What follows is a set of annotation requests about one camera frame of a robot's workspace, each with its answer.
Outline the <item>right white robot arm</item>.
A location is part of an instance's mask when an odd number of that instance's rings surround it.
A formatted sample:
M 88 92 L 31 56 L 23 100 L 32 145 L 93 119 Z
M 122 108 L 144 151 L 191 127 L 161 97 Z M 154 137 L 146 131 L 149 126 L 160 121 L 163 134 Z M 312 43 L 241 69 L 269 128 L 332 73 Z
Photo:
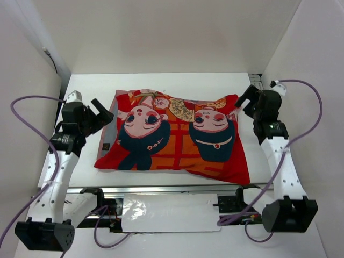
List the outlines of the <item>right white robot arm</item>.
M 274 90 L 259 90 L 250 85 L 239 97 L 236 107 L 253 119 L 257 136 L 271 173 L 263 189 L 243 188 L 236 195 L 235 206 L 241 211 L 253 208 L 269 233 L 304 233 L 318 211 L 317 202 L 309 199 L 297 175 L 290 152 L 292 141 L 285 123 L 279 120 L 282 96 Z

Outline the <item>red printed pillowcase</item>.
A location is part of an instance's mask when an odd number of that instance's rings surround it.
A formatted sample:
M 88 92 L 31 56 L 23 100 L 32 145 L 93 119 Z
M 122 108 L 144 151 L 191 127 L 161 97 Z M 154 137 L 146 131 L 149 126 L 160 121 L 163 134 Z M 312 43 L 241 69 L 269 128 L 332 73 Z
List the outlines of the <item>red printed pillowcase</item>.
M 97 169 L 185 170 L 228 183 L 250 182 L 238 132 L 237 95 L 195 101 L 156 90 L 118 90 L 102 131 Z

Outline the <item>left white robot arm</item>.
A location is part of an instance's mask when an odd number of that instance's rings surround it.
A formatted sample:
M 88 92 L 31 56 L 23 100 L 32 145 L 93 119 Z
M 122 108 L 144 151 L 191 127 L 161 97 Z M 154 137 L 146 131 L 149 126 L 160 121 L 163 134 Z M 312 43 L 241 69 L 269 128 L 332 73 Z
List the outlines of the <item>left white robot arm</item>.
M 62 120 L 47 140 L 48 168 L 38 194 L 30 200 L 32 213 L 18 222 L 15 234 L 29 250 L 67 252 L 75 236 L 75 220 L 63 213 L 69 182 L 86 138 L 112 122 L 113 113 L 97 99 L 95 114 L 82 101 L 63 101 Z

